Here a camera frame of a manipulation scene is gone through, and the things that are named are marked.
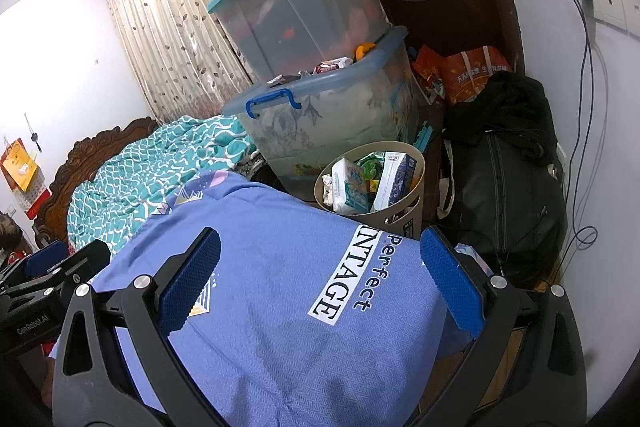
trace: blue box handle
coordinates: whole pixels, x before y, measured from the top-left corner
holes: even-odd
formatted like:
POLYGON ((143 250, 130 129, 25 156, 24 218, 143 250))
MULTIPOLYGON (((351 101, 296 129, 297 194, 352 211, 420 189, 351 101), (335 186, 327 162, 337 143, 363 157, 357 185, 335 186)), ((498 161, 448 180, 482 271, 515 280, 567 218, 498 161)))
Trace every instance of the blue box handle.
POLYGON ((270 102, 271 100, 275 100, 276 98, 282 98, 283 96, 286 96, 289 98, 289 103, 291 104, 291 107, 293 107, 294 109, 302 109, 302 104, 293 100, 293 93, 291 92, 290 89, 278 89, 273 92, 268 92, 267 94, 256 96, 255 98, 252 98, 251 100, 249 100, 244 106, 244 108, 246 110, 246 113, 249 115, 249 117, 255 120, 260 115, 253 114, 251 112, 252 105, 258 105, 259 103, 263 103, 263 102, 270 102))

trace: yellow gift bag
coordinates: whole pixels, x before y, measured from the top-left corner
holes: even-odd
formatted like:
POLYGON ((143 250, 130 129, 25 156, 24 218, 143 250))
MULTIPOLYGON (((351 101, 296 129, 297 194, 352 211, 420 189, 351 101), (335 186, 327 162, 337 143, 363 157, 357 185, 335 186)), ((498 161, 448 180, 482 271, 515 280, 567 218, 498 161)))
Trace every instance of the yellow gift bag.
POLYGON ((6 160, 2 162, 2 167, 24 192, 29 188, 29 184, 38 170, 38 166, 18 140, 12 143, 6 160))

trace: blue t-shirt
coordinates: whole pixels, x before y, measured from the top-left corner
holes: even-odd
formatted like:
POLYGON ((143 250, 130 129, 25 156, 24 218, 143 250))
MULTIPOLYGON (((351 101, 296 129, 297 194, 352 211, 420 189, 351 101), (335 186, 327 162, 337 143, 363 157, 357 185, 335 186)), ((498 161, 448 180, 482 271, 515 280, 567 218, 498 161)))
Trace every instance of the blue t-shirt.
MULTIPOLYGON (((169 340, 232 427, 398 427, 409 418, 447 311, 417 241, 232 172, 201 172, 94 288, 156 273, 204 227, 220 234, 220 262, 169 340)), ((118 336, 143 400, 161 410, 127 331, 118 336)))

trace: wooden floor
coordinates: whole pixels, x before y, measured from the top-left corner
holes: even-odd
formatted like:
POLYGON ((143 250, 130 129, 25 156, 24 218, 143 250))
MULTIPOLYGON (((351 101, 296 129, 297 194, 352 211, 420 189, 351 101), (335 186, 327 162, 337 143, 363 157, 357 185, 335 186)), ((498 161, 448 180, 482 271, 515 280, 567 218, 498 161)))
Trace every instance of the wooden floor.
MULTIPOLYGON (((500 398, 502 390, 509 379, 509 375, 511 374, 513 363, 518 356, 518 350, 520 349, 520 343, 524 337, 524 332, 525 330, 514 330, 513 333, 511 333, 507 349, 505 350, 502 360, 495 371, 494 378, 484 393, 484 397, 482 397, 478 407, 483 407, 500 398)), ((422 399, 420 400, 420 411, 428 409, 429 404, 438 396, 439 392, 449 381, 449 378, 455 372, 458 364, 462 361, 462 358, 463 353, 460 352, 455 355, 451 355, 446 359, 436 360, 433 365, 433 369, 431 370, 427 387, 425 388, 424 393, 422 394, 422 399)))

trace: carved wooden headboard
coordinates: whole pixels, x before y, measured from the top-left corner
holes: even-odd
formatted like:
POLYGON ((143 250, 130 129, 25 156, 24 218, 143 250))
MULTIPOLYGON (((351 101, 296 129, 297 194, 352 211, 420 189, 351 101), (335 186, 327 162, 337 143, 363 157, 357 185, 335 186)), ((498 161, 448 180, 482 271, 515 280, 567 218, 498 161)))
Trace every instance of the carved wooden headboard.
POLYGON ((156 120, 139 118, 127 125, 125 130, 115 127, 110 131, 101 131, 93 138, 76 142, 49 186, 51 197, 43 203, 36 216, 38 246, 43 247, 43 240, 47 243, 56 239, 66 241, 66 214, 76 187, 84 181, 93 181, 97 170, 109 158, 128 144, 146 138, 157 128, 156 120))

